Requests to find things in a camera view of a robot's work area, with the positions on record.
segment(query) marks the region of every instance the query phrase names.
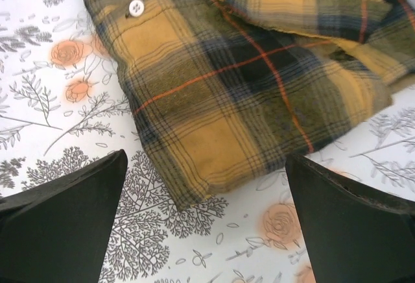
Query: yellow plaid fabric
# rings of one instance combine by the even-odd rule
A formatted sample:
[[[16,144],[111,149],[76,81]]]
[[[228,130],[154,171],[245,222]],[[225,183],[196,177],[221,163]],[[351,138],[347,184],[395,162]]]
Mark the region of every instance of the yellow plaid fabric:
[[[84,0],[179,210],[322,148],[414,72],[406,0],[131,1]]]

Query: plaid shirt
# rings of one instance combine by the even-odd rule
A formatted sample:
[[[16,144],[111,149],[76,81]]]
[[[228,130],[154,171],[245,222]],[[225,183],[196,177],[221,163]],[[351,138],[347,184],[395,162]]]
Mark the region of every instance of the plaid shirt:
[[[84,0],[179,210],[283,167],[391,104],[406,0]]]

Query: white button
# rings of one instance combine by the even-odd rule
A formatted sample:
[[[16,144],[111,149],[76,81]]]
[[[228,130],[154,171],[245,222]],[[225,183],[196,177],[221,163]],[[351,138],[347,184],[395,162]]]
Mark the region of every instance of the white button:
[[[142,0],[132,0],[130,6],[128,7],[130,15],[133,17],[138,17],[144,12],[144,3]]]

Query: floral patterned surface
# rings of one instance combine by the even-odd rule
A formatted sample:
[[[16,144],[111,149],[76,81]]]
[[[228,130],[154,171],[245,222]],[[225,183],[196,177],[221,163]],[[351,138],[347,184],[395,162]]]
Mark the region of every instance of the floral patterned surface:
[[[129,169],[100,283],[315,282],[285,172],[177,212],[116,69],[82,0],[0,0],[0,196],[123,148]],[[311,158],[415,200],[414,89]]]

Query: orange stripe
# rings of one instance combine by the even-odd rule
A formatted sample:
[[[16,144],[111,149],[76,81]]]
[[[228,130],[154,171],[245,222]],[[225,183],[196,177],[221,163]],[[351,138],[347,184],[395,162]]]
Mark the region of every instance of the orange stripe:
[[[304,45],[304,47],[312,47],[312,46],[324,45],[324,44],[329,44],[329,43],[330,43],[330,41],[321,41],[321,42],[306,44],[306,45]],[[273,50],[267,52],[266,55],[271,55],[271,54],[277,53],[278,51],[284,51],[284,50],[290,49],[292,47],[297,47],[297,45],[289,45],[289,46],[285,46],[285,47],[282,47],[282,48],[273,49]],[[204,80],[204,79],[208,79],[208,78],[210,78],[214,75],[217,75],[220,72],[227,71],[227,70],[230,70],[230,69],[233,69],[233,68],[239,68],[239,67],[244,66],[246,64],[250,64],[251,62],[254,62],[254,61],[259,60],[261,58],[262,58],[262,55],[258,55],[256,57],[251,58],[251,59],[245,60],[244,62],[239,62],[238,64],[231,64],[229,66],[220,68],[218,70],[203,74],[199,77],[195,77],[194,79],[191,79],[187,82],[184,82],[182,85],[179,85],[179,86],[177,86],[177,87],[175,87],[171,90],[168,90],[164,93],[161,93],[161,94],[159,94],[157,96],[154,96],[153,98],[145,101],[137,110],[134,111],[134,114],[137,114],[138,112],[142,111],[144,108],[146,108],[148,105],[150,105],[154,101],[157,101],[158,99],[161,99],[163,97],[171,95],[172,93],[179,92],[180,90],[188,87],[189,85],[192,85],[193,83],[199,82],[199,81]]]
[[[364,42],[364,32],[366,31],[367,26],[368,26],[368,10],[366,7],[366,2],[362,1],[362,27],[361,27],[361,33],[359,35],[359,43]]]
[[[226,18],[226,20],[231,25],[233,25],[259,51],[259,53],[261,54],[262,59],[265,61],[265,63],[267,64],[267,66],[271,70],[271,72],[273,72],[274,77],[277,80],[277,84],[278,84],[279,91],[281,92],[281,96],[282,96],[282,98],[284,100],[284,103],[285,103],[288,111],[291,114],[292,122],[296,125],[298,131],[303,136],[304,141],[306,142],[306,144],[307,144],[307,146],[309,148],[309,153],[314,152],[313,144],[311,143],[310,139],[308,138],[308,136],[306,135],[305,131],[301,127],[300,122],[298,122],[298,119],[297,119],[294,111],[292,111],[292,109],[291,109],[291,105],[290,105],[289,99],[287,97],[287,93],[285,91],[283,81],[282,81],[282,79],[281,79],[278,71],[275,69],[274,65],[272,64],[272,62],[267,57],[267,54],[264,52],[264,50],[258,44],[256,44],[256,42],[254,41],[254,39],[252,39],[249,35],[247,35],[247,33],[245,33],[245,31],[242,28],[240,28],[240,26],[238,26],[238,24],[236,24],[235,22],[233,22],[231,20],[231,18],[227,14],[227,12],[223,10],[223,8],[217,3],[216,0],[211,0],[211,1],[216,5],[216,7],[218,9],[221,10],[222,15]]]
[[[408,4],[405,2],[405,0],[398,0],[403,7],[403,10],[407,13],[408,19],[412,25],[412,28],[414,28],[415,30],[415,17],[414,14],[412,13],[410,7],[408,6]]]

